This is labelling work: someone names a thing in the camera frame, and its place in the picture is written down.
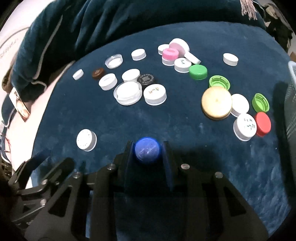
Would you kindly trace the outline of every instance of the dark blue fabric surface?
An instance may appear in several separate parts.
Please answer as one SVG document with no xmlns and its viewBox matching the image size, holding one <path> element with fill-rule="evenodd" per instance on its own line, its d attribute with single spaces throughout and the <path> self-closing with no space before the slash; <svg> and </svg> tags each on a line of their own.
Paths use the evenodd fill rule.
<svg viewBox="0 0 296 241">
<path fill-rule="evenodd" d="M 176 37 L 184 39 L 191 53 L 207 67 L 205 80 L 193 80 L 189 74 L 178 73 L 173 67 L 161 63 L 157 47 Z M 144 48 L 147 57 L 133 61 L 131 52 L 138 48 Z M 113 70 L 107 69 L 105 60 L 117 53 L 122 54 L 123 64 Z M 238 65 L 226 65 L 223 53 L 235 54 L 239 58 Z M 33 155 L 48 148 L 53 157 L 34 173 L 33 184 L 40 180 L 44 170 L 48 171 L 62 158 L 73 157 L 78 170 L 94 172 L 111 163 L 115 155 L 124 150 L 128 140 L 135 142 L 151 136 L 159 142 L 169 141 L 184 162 L 201 170 L 223 172 L 255 209 L 271 234 L 287 216 L 293 191 L 288 159 L 285 158 L 289 150 L 284 144 L 286 137 L 282 124 L 284 96 L 289 82 L 288 60 L 285 51 L 261 28 L 226 22 L 167 25 L 107 44 L 77 61 L 53 90 L 33 148 Z M 122 82 L 121 75 L 131 68 L 138 68 L 141 74 L 152 74 L 165 86 L 168 98 L 160 106 L 146 104 L 143 97 L 134 105 L 122 106 L 113 97 L 114 89 L 103 91 L 91 77 L 92 71 L 99 67 L 114 73 L 118 84 Z M 72 75 L 78 69 L 83 69 L 84 75 L 75 81 Z M 226 77 L 231 83 L 230 93 L 240 93 L 248 99 L 251 115 L 255 114 L 251 106 L 254 94 L 265 95 L 270 103 L 268 116 L 272 124 L 267 136 L 255 136 L 242 142 L 233 133 L 235 117 L 230 115 L 221 121 L 205 117 L 201 110 L 201 96 L 213 75 Z M 77 134 L 84 128 L 94 131 L 98 137 L 91 152 L 84 152 L 76 145 Z M 134 201 L 123 199 L 126 205 L 141 213 L 140 220 L 134 224 L 141 227 L 143 220 L 150 220 L 151 228 L 158 228 L 147 240 L 159 240 L 157 234 L 162 226 L 166 227 L 165 222 L 153 222 L 152 217 L 157 214 L 149 217 L 151 213 L 143 211 L 144 205 L 139 204 L 137 209 Z M 125 215 L 119 216 L 126 222 Z M 129 236 L 131 232 L 134 228 L 125 235 Z"/>
<path fill-rule="evenodd" d="M 23 101 L 34 100 L 43 91 L 42 85 L 30 84 L 38 66 L 42 68 L 36 77 L 46 82 L 46 76 L 64 64 L 148 28 L 190 21 L 227 21 L 265 29 L 260 14 L 256 16 L 257 20 L 242 16 L 239 0 L 56 0 L 27 31 L 11 83 Z M 57 32 L 41 57 L 55 28 Z"/>
</svg>

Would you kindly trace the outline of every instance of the red bottle cap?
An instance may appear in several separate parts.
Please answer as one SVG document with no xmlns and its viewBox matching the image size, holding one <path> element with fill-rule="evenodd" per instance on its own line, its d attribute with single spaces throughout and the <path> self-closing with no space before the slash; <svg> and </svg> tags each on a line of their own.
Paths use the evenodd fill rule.
<svg viewBox="0 0 296 241">
<path fill-rule="evenodd" d="M 265 136 L 271 130 L 271 122 L 267 114 L 258 112 L 254 117 L 257 124 L 256 134 L 260 137 Z"/>
</svg>

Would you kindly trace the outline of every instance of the green bottle cap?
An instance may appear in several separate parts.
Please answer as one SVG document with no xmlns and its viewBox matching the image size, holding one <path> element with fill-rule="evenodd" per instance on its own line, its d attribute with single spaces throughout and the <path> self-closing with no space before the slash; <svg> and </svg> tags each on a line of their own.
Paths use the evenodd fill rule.
<svg viewBox="0 0 296 241">
<path fill-rule="evenodd" d="M 195 64 L 189 68 L 189 74 L 192 79 L 204 80 L 207 77 L 207 68 L 203 65 Z"/>
<path fill-rule="evenodd" d="M 228 79 L 220 75 L 214 75 L 209 80 L 209 87 L 221 86 L 227 90 L 230 88 L 230 83 Z"/>
<path fill-rule="evenodd" d="M 256 112 L 268 112 L 269 103 L 264 95 L 256 93 L 252 99 L 252 106 Z"/>
</svg>

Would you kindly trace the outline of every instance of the screw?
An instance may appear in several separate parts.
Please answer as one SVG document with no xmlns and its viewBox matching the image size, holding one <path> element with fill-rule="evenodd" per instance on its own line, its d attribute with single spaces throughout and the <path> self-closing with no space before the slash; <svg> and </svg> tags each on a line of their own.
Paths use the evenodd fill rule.
<svg viewBox="0 0 296 241">
<path fill-rule="evenodd" d="M 108 165 L 107 169 L 108 170 L 114 170 L 116 168 L 116 165 L 114 163 L 111 163 L 110 165 Z"/>
<path fill-rule="evenodd" d="M 74 178 L 80 178 L 80 176 L 81 176 L 81 172 L 75 172 L 75 173 L 73 174 L 73 177 L 74 177 Z"/>
<path fill-rule="evenodd" d="M 223 173 L 221 173 L 221 172 L 215 172 L 215 177 L 216 178 L 222 178 L 223 177 Z"/>
<path fill-rule="evenodd" d="M 40 201 L 40 205 L 41 206 L 44 206 L 46 204 L 46 199 L 41 199 L 41 201 Z"/>
<path fill-rule="evenodd" d="M 190 166 L 188 164 L 186 164 L 186 163 L 183 163 L 181 165 L 181 168 L 184 169 L 184 170 L 188 170 L 190 168 Z"/>
<path fill-rule="evenodd" d="M 47 184 L 47 179 L 43 180 L 43 181 L 41 182 L 41 184 L 42 184 L 42 185 Z"/>
</svg>

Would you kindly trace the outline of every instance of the white lid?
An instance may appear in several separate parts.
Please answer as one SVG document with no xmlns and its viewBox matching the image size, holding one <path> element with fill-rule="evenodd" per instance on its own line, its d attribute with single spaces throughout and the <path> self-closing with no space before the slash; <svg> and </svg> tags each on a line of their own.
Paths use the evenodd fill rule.
<svg viewBox="0 0 296 241">
<path fill-rule="evenodd" d="M 91 151 L 96 146 L 96 134 L 88 129 L 83 129 L 76 138 L 77 146 L 84 151 Z"/>
<path fill-rule="evenodd" d="M 105 91 L 111 90 L 116 84 L 117 78 L 113 73 L 106 74 L 99 81 L 99 86 Z"/>
<path fill-rule="evenodd" d="M 142 60 L 146 57 L 146 52 L 144 49 L 136 49 L 131 53 L 134 61 Z"/>
<path fill-rule="evenodd" d="M 158 46 L 158 53 L 160 54 L 160 55 L 162 55 L 163 54 L 163 51 L 165 50 L 165 49 L 168 49 L 170 46 L 168 45 L 168 44 L 162 44 L 162 45 L 159 45 Z"/>
<path fill-rule="evenodd" d="M 233 124 L 233 131 L 241 141 L 250 140 L 257 131 L 255 119 L 247 113 L 241 114 Z"/>
<path fill-rule="evenodd" d="M 247 113 L 249 111 L 250 105 L 246 97 L 240 94 L 233 94 L 232 98 L 232 109 L 231 114 L 238 117 L 242 113 Z"/>
<path fill-rule="evenodd" d="M 236 66 L 239 59 L 231 53 L 225 53 L 223 54 L 223 61 L 230 66 Z"/>
<path fill-rule="evenodd" d="M 75 74 L 73 74 L 73 78 L 75 79 L 75 80 L 79 80 L 82 76 L 83 76 L 83 70 L 82 69 L 80 69 L 80 70 L 77 70 L 76 72 L 75 72 Z"/>
<path fill-rule="evenodd" d="M 182 39 L 173 39 L 170 44 L 170 48 L 176 49 L 179 51 L 179 57 L 182 58 L 184 57 L 185 52 L 189 52 L 189 46 L 188 44 L 182 40 Z"/>
<path fill-rule="evenodd" d="M 137 78 L 140 76 L 140 70 L 138 69 L 129 69 L 122 74 L 122 79 L 124 82 L 127 81 L 137 81 Z"/>
<path fill-rule="evenodd" d="M 132 105 L 142 97 L 142 86 L 138 82 L 124 82 L 115 88 L 113 95 L 119 104 Z"/>
<path fill-rule="evenodd" d="M 185 52 L 184 57 L 187 58 L 190 62 L 192 62 L 193 64 L 200 64 L 200 60 L 195 57 L 192 53 L 190 52 Z"/>
<path fill-rule="evenodd" d="M 118 66 L 120 66 L 123 62 L 122 55 L 121 54 L 115 54 L 106 59 L 105 65 L 108 69 L 115 69 Z"/>
<path fill-rule="evenodd" d="M 160 105 L 167 98 L 165 87 L 160 84 L 147 86 L 143 94 L 146 103 L 149 105 Z"/>
<path fill-rule="evenodd" d="M 186 58 L 178 58 L 174 62 L 175 70 L 179 73 L 188 73 L 191 62 Z"/>
<path fill-rule="evenodd" d="M 174 60 L 167 60 L 167 59 L 164 59 L 163 57 L 161 58 L 162 59 L 162 62 L 164 65 L 166 66 L 173 66 L 174 65 Z"/>
</svg>

